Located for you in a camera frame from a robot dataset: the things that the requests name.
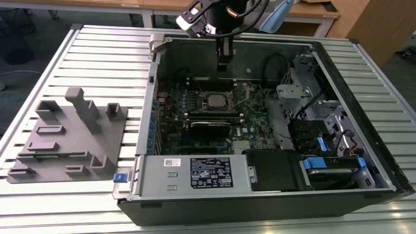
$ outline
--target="black cable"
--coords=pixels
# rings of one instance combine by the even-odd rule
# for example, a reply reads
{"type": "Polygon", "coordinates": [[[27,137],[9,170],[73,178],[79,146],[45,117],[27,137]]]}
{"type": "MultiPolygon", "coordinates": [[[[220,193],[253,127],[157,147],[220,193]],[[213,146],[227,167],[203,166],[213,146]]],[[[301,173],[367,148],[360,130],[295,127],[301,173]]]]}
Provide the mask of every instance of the black cable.
{"type": "Polygon", "coordinates": [[[291,138],[291,137],[288,137],[288,136],[285,136],[285,135],[281,135],[280,133],[277,133],[277,135],[281,136],[281,137],[284,137],[284,138],[287,138],[287,139],[293,140],[293,138],[291,138]]]}
{"type": "Polygon", "coordinates": [[[241,14],[236,15],[235,18],[239,19],[241,17],[245,17],[249,13],[253,12],[253,10],[260,6],[261,4],[261,0],[257,0],[257,2],[255,3],[255,5],[241,14]]]}
{"type": "Polygon", "coordinates": [[[340,133],[340,136],[337,138],[337,143],[336,143],[336,146],[333,148],[333,153],[332,153],[332,157],[336,157],[337,156],[337,152],[339,152],[339,145],[340,145],[340,141],[343,140],[343,136],[345,135],[345,133],[351,132],[349,129],[345,129],[341,133],[340,133]]]}
{"type": "Polygon", "coordinates": [[[265,12],[268,2],[269,2],[269,0],[265,0],[264,6],[263,6],[263,8],[261,8],[261,10],[260,10],[260,13],[259,13],[259,15],[257,15],[257,18],[253,20],[253,22],[252,22],[245,28],[240,29],[240,30],[236,31],[236,32],[231,32],[231,33],[225,33],[225,34],[219,34],[219,35],[217,35],[217,34],[211,34],[211,33],[204,33],[204,36],[205,36],[205,37],[209,37],[209,38],[228,38],[228,37],[232,37],[232,36],[235,36],[235,35],[239,35],[240,33],[244,33],[244,32],[245,32],[248,29],[251,29],[251,28],[256,25],[256,23],[259,22],[259,20],[260,20],[263,14],[264,14],[264,12],[265,12]]]}
{"type": "Polygon", "coordinates": [[[176,72],[173,73],[173,81],[175,82],[177,82],[177,78],[180,77],[181,71],[185,71],[187,73],[191,72],[189,68],[187,68],[187,67],[177,69],[176,72]]]}
{"type": "Polygon", "coordinates": [[[271,62],[271,59],[272,59],[273,57],[277,57],[277,58],[279,58],[280,64],[285,63],[285,65],[287,65],[287,70],[291,69],[291,64],[289,64],[289,62],[288,62],[288,60],[287,60],[287,57],[285,57],[281,53],[279,53],[279,52],[271,54],[269,56],[265,57],[264,62],[263,62],[263,67],[261,67],[261,81],[263,81],[263,82],[267,82],[267,66],[268,66],[268,64],[269,64],[269,62],[271,62]]]}
{"type": "Polygon", "coordinates": [[[320,90],[319,93],[315,95],[315,97],[312,97],[312,99],[311,99],[311,101],[308,102],[308,104],[307,104],[303,108],[300,108],[299,112],[297,112],[296,115],[295,115],[295,118],[299,117],[300,113],[301,113],[305,109],[308,109],[308,107],[316,102],[316,100],[319,99],[319,97],[320,97],[323,94],[324,94],[324,91],[320,90]]]}

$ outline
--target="side panel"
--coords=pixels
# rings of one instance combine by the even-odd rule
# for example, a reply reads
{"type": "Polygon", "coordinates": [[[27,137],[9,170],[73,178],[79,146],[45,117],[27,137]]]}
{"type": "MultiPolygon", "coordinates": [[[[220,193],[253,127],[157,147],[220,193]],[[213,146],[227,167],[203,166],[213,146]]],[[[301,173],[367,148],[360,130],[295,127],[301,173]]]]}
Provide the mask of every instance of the side panel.
{"type": "Polygon", "coordinates": [[[119,207],[136,225],[189,225],[341,216],[393,193],[311,195],[272,198],[163,200],[127,202],[119,207]]]}

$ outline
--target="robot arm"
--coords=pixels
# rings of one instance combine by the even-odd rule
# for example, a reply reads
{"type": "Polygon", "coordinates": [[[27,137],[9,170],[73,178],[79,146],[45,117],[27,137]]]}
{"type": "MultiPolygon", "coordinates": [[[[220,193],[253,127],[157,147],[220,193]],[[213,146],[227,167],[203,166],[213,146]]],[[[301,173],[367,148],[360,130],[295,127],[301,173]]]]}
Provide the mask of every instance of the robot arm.
{"type": "MultiPolygon", "coordinates": [[[[251,29],[260,21],[269,0],[257,0],[245,10],[248,0],[195,0],[176,19],[177,25],[191,37],[216,38],[217,71],[225,71],[233,57],[233,36],[251,29]],[[244,17],[261,5],[259,15],[243,29],[244,17]]],[[[263,22],[260,29],[275,32],[293,4],[293,0],[283,0],[273,13],[263,22]]]]}

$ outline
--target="cable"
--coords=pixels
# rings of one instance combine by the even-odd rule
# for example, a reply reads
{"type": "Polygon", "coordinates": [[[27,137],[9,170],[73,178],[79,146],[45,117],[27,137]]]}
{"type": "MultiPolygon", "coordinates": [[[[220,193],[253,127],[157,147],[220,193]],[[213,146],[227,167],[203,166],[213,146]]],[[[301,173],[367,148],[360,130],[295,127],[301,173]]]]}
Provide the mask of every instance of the cable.
{"type": "Polygon", "coordinates": [[[260,88],[261,92],[264,93],[264,95],[267,96],[265,91],[261,88],[261,85],[259,85],[259,88],[260,88]]]}
{"type": "Polygon", "coordinates": [[[284,136],[284,135],[281,135],[280,133],[277,133],[277,135],[281,136],[281,137],[284,137],[284,138],[287,138],[287,139],[293,140],[293,138],[291,138],[291,137],[288,137],[288,136],[284,136]]]}
{"type": "Polygon", "coordinates": [[[265,94],[265,100],[267,100],[267,97],[268,97],[268,95],[269,95],[269,93],[272,92],[272,91],[275,91],[275,92],[277,92],[275,89],[271,89],[268,92],[267,92],[267,94],[265,94]]]}
{"type": "Polygon", "coordinates": [[[271,59],[273,58],[273,57],[277,57],[279,58],[279,60],[280,60],[280,62],[281,62],[281,64],[283,64],[283,62],[287,64],[287,74],[289,75],[291,74],[291,64],[289,64],[289,62],[288,62],[288,60],[287,60],[287,57],[281,54],[281,53],[279,53],[279,52],[276,52],[276,53],[273,53],[273,54],[271,54],[269,56],[267,56],[265,57],[265,59],[264,59],[264,62],[263,62],[263,66],[261,66],[261,81],[263,82],[265,82],[267,81],[267,66],[268,66],[268,64],[269,64],[269,62],[271,62],[271,59]]]}
{"type": "Polygon", "coordinates": [[[235,17],[236,19],[247,16],[249,13],[252,13],[252,11],[260,6],[261,4],[261,0],[257,0],[257,2],[255,3],[255,5],[241,14],[239,14],[236,11],[233,11],[233,9],[231,7],[227,7],[227,12],[228,14],[235,17]]]}
{"type": "Polygon", "coordinates": [[[339,152],[339,145],[340,145],[340,141],[343,140],[343,136],[345,135],[345,133],[351,132],[349,129],[345,129],[341,133],[340,133],[340,136],[337,138],[337,143],[336,143],[336,146],[333,148],[333,153],[332,153],[332,157],[336,157],[337,156],[337,152],[339,152]]]}
{"type": "Polygon", "coordinates": [[[288,136],[281,135],[280,133],[277,133],[277,131],[275,131],[275,127],[273,127],[273,125],[271,125],[271,129],[273,130],[273,132],[275,132],[279,136],[281,136],[281,137],[284,137],[284,138],[287,138],[287,139],[293,140],[293,138],[291,138],[291,137],[288,137],[288,136]]]}
{"type": "Polygon", "coordinates": [[[185,71],[187,73],[191,72],[189,68],[181,67],[180,69],[176,70],[173,73],[173,81],[177,81],[177,78],[180,77],[181,71],[185,71]]]}
{"type": "Polygon", "coordinates": [[[220,35],[216,35],[216,34],[211,34],[211,33],[204,32],[204,36],[205,36],[205,37],[211,37],[211,38],[228,38],[228,37],[232,37],[232,36],[235,36],[235,35],[239,35],[240,33],[244,33],[244,32],[245,32],[248,29],[251,29],[251,28],[256,25],[256,23],[259,22],[259,20],[260,20],[263,14],[264,14],[264,12],[265,12],[268,2],[269,2],[269,0],[265,0],[264,6],[263,6],[263,8],[261,8],[261,10],[260,10],[260,13],[259,13],[259,15],[257,15],[257,18],[253,20],[253,22],[252,22],[245,28],[240,29],[239,31],[235,31],[235,32],[231,32],[231,33],[225,33],[225,34],[220,34],[220,35]]]}
{"type": "Polygon", "coordinates": [[[357,144],[357,142],[353,140],[352,137],[349,138],[349,140],[352,141],[353,146],[352,146],[351,149],[348,150],[347,155],[348,155],[348,156],[352,156],[352,152],[357,149],[359,144],[357,144]]]}
{"type": "Polygon", "coordinates": [[[36,73],[36,74],[40,74],[40,75],[41,75],[41,73],[40,73],[40,72],[36,72],[36,71],[29,71],[29,70],[21,70],[21,71],[11,71],[11,72],[5,72],[5,73],[0,74],[0,76],[4,76],[4,75],[7,75],[7,74],[15,73],[15,72],[28,72],[28,73],[36,73]]]}
{"type": "Polygon", "coordinates": [[[299,112],[295,115],[295,118],[299,117],[300,113],[308,109],[308,107],[316,102],[316,100],[319,99],[319,97],[324,94],[324,91],[320,90],[319,93],[315,95],[315,97],[312,97],[311,101],[305,104],[305,106],[303,108],[300,108],[299,112]]]}
{"type": "Polygon", "coordinates": [[[25,99],[8,99],[8,98],[0,97],[0,100],[3,100],[3,101],[24,101],[25,99]]]}

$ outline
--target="motherboard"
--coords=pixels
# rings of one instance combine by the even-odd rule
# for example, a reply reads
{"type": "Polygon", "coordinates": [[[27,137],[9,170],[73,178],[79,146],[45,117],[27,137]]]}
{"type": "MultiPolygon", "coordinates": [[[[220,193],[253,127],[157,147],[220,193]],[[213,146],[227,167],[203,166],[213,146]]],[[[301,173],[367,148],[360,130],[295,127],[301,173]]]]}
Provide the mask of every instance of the motherboard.
{"type": "Polygon", "coordinates": [[[265,99],[275,90],[249,82],[161,81],[163,155],[229,155],[275,149],[265,99]]]}

